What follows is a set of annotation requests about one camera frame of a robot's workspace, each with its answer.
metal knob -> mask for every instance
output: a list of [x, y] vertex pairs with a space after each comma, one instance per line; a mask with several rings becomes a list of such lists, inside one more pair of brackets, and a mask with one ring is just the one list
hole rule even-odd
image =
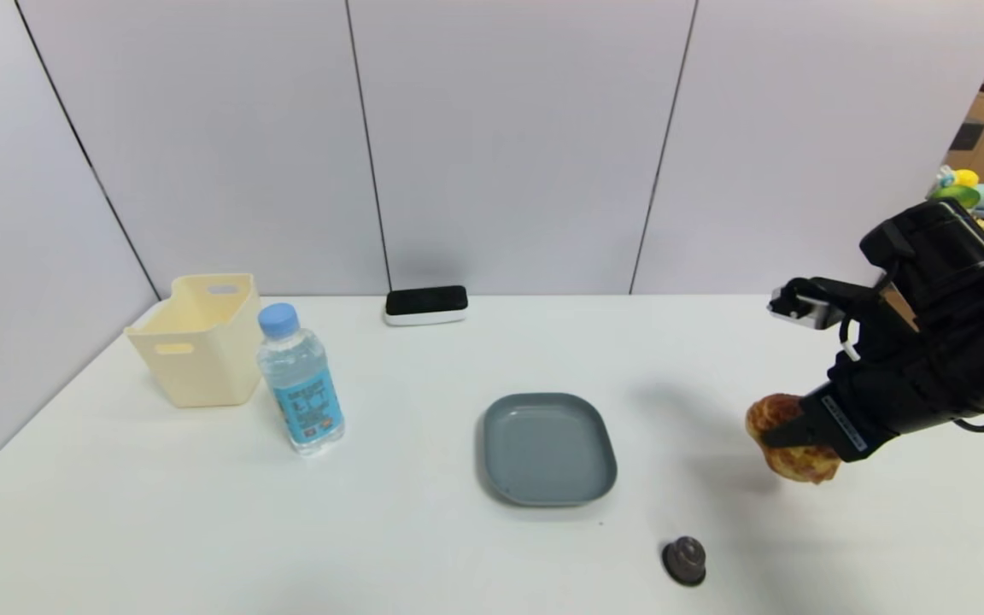
[[694, 587], [704, 581], [704, 548], [692, 536], [683, 536], [663, 548], [663, 567], [671, 579]]

bottle cap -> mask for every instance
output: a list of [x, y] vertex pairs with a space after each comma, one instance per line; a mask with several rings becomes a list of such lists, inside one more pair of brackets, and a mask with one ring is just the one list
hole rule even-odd
[[683, 585], [704, 581], [704, 548], [692, 536], [683, 536], [663, 548], [663, 567]]
[[289, 303], [276, 303], [261, 310], [261, 315], [257, 316], [257, 322], [261, 323], [261, 331], [272, 339], [279, 339], [298, 331], [298, 314], [294, 311], [294, 305]]

panel seam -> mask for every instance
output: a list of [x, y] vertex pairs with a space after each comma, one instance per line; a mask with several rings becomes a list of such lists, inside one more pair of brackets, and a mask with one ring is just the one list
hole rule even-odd
[[56, 82], [51, 78], [51, 72], [48, 71], [47, 62], [44, 62], [44, 56], [40, 54], [40, 48], [36, 45], [36, 38], [32, 35], [32, 29], [28, 26], [28, 20], [25, 19], [25, 12], [21, 8], [21, 1], [15, 0], [15, 7], [17, 8], [17, 15], [20, 17], [20, 23], [25, 27], [25, 34], [28, 35], [28, 42], [32, 44], [32, 50], [36, 51], [36, 59], [40, 62], [40, 67], [44, 70], [44, 77], [48, 80], [48, 85], [51, 85], [51, 93], [56, 95], [56, 102], [59, 102], [59, 110], [63, 112], [63, 117], [67, 120], [67, 125], [71, 128], [71, 133], [74, 135], [74, 142], [78, 144], [79, 150], [82, 151], [82, 157], [85, 158], [86, 165], [90, 167], [90, 173], [93, 175], [95, 182], [97, 182], [97, 187], [101, 190], [102, 196], [105, 197], [105, 202], [108, 205], [108, 210], [112, 211], [113, 218], [116, 220], [116, 225], [120, 227], [120, 232], [124, 233], [124, 239], [128, 242], [128, 248], [132, 249], [132, 255], [136, 257], [136, 262], [139, 264], [139, 269], [142, 270], [143, 276], [147, 278], [147, 284], [151, 287], [154, 292], [154, 297], [157, 301], [161, 300], [161, 295], [157, 292], [157, 287], [154, 285], [154, 280], [149, 275], [147, 266], [144, 265], [144, 260], [139, 256], [139, 250], [136, 249], [136, 245], [132, 243], [132, 237], [128, 235], [128, 230], [124, 227], [124, 222], [120, 220], [120, 214], [117, 213], [116, 208], [113, 207], [113, 199], [109, 198], [108, 190], [105, 190], [105, 184], [101, 181], [101, 176], [97, 174], [97, 169], [94, 168], [93, 160], [90, 159], [90, 152], [86, 151], [85, 145], [82, 144], [82, 137], [79, 137], [79, 132], [74, 128], [74, 121], [71, 120], [70, 113], [67, 113], [67, 105], [63, 104], [63, 97], [59, 95], [59, 89], [56, 87]]
[[678, 67], [678, 79], [675, 81], [675, 95], [671, 99], [671, 113], [667, 115], [667, 130], [663, 133], [663, 145], [659, 148], [659, 164], [655, 168], [655, 179], [652, 182], [652, 195], [647, 199], [647, 214], [644, 214], [644, 230], [640, 234], [640, 248], [636, 249], [636, 264], [632, 268], [632, 280], [629, 282], [629, 295], [636, 290], [636, 274], [640, 272], [640, 258], [644, 254], [644, 240], [647, 237], [647, 223], [652, 220], [652, 207], [655, 206], [655, 192], [659, 188], [659, 172], [663, 171], [663, 156], [667, 153], [667, 141], [671, 139], [671, 124], [675, 119], [675, 106], [678, 104], [678, 94], [682, 89], [682, 77], [686, 74], [686, 60], [690, 57], [690, 40], [694, 39], [694, 24], [696, 10], [700, 0], [694, 0], [694, 11], [690, 13], [690, 26], [686, 31], [686, 47], [682, 50], [682, 61]]
[[371, 164], [371, 187], [374, 188], [374, 209], [378, 213], [378, 235], [382, 240], [382, 260], [386, 264], [386, 285], [394, 290], [394, 279], [390, 276], [390, 251], [386, 249], [386, 226], [382, 222], [382, 200], [378, 198], [378, 175], [374, 172], [374, 153], [371, 151], [371, 126], [366, 119], [366, 99], [363, 97], [363, 77], [359, 70], [359, 56], [355, 54], [355, 27], [352, 25], [352, 8], [349, 0], [344, 0], [344, 12], [348, 15], [348, 39], [352, 44], [352, 63], [355, 65], [355, 85], [359, 90], [359, 108], [363, 115], [363, 136], [366, 137], [366, 158]]

bread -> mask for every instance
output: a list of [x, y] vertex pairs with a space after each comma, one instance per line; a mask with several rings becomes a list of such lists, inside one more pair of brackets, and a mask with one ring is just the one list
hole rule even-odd
[[762, 433], [800, 416], [800, 398], [777, 393], [763, 397], [747, 410], [747, 432], [762, 448], [765, 463], [774, 472], [801, 483], [830, 480], [841, 464], [837, 453], [824, 444], [812, 447], [769, 448], [762, 444]]

black and white device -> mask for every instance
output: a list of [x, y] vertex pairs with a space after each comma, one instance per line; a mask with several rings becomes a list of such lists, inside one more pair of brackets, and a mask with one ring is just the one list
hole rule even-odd
[[386, 296], [386, 324], [394, 327], [437, 325], [464, 320], [469, 296], [464, 285], [395, 290]]

